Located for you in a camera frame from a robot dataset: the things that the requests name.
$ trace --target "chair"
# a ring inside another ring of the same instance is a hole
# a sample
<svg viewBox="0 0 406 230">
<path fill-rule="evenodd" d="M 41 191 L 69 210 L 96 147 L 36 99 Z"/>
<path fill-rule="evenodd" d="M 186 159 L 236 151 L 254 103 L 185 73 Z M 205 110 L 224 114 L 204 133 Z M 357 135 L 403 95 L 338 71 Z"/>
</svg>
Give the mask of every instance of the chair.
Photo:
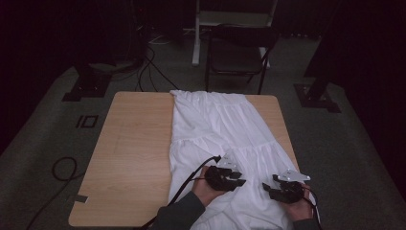
<svg viewBox="0 0 406 230">
<path fill-rule="evenodd" d="M 269 52 L 275 46 L 278 34 L 271 27 L 220 24 L 212 27 L 206 61 L 206 91 L 209 77 L 216 75 L 248 76 L 260 74 L 259 90 L 262 89 Z M 263 56 L 259 47 L 265 48 Z"/>
</svg>

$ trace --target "wooden table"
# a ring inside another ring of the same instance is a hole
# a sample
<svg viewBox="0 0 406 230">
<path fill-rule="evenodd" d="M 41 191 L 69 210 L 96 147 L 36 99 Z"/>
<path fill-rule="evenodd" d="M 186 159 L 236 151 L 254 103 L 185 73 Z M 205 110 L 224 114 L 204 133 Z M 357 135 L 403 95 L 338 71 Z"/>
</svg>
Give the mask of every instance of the wooden table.
<svg viewBox="0 0 406 230">
<path fill-rule="evenodd" d="M 297 166 L 277 98 L 246 97 Z M 169 93 L 116 94 L 79 190 L 88 198 L 75 202 L 72 226 L 141 226 L 168 203 L 173 105 Z"/>
</svg>

